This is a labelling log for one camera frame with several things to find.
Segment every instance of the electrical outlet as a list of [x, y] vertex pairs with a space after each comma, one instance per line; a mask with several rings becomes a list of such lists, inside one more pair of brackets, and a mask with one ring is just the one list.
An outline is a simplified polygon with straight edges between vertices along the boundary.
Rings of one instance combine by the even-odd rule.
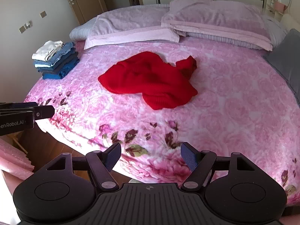
[[23, 25], [21, 28], [19, 28], [19, 31], [21, 32], [21, 34], [22, 34], [25, 30], [26, 30], [26, 29], [25, 29], [24, 25]]
[[31, 28], [31, 25], [32, 25], [32, 21], [28, 21], [28, 22], [26, 22], [26, 24], [24, 24], [24, 27], [25, 27], [25, 29], [29, 29], [29, 28]]
[[40, 13], [40, 17], [41, 17], [41, 18], [44, 18], [44, 17], [46, 17], [46, 16], [47, 16], [47, 14], [46, 14], [45, 11]]

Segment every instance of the white pillow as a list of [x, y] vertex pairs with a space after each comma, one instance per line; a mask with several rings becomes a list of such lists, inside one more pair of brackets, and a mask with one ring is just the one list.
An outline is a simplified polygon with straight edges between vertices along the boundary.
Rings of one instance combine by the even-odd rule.
[[97, 17], [92, 18], [91, 20], [87, 21], [85, 24], [80, 25], [76, 28], [74, 28], [69, 37], [72, 41], [81, 41], [81, 40], [86, 40], [88, 37], [88, 34], [94, 25]]
[[102, 13], [97, 16], [85, 41], [84, 49], [147, 40], [179, 42], [179, 35], [174, 29], [161, 27], [161, 18], [168, 11], [168, 5], [154, 4], [119, 8]]

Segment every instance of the red sweater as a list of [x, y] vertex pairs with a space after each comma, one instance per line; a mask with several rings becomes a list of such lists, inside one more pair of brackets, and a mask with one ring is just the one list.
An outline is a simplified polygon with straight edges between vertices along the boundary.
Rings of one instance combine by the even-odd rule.
[[197, 95], [189, 83], [196, 68], [191, 56], [173, 67], [155, 53], [141, 52], [110, 67], [98, 81], [111, 93], [142, 93], [153, 110], [160, 110], [184, 105]]

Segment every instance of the pink bedspread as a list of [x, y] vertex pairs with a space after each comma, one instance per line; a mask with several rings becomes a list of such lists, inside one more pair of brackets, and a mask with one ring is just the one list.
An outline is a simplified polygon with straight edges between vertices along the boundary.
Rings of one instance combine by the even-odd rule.
[[[63, 80], [40, 79], [25, 99], [55, 107], [52, 119], [37, 121], [41, 129], [83, 154], [121, 142], [115, 169], [143, 182], [185, 180], [183, 141], [220, 156], [241, 152], [284, 187], [289, 205], [300, 202], [300, 109], [262, 52], [192, 37], [85, 51], [77, 43], [77, 49], [74, 70]], [[143, 51], [171, 63], [192, 55], [198, 68], [190, 82], [198, 95], [184, 106], [154, 111], [141, 94], [115, 95], [97, 81], [116, 62]]]

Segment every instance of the white folded shirt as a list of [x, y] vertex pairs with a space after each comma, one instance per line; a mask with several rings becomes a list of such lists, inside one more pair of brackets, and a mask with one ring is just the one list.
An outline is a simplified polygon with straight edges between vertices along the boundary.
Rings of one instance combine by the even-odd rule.
[[46, 62], [62, 48], [62, 45], [61, 40], [54, 42], [49, 40], [32, 55], [32, 59]]
[[34, 65], [36, 68], [51, 68], [53, 66], [46, 65], [46, 64], [35, 64]]

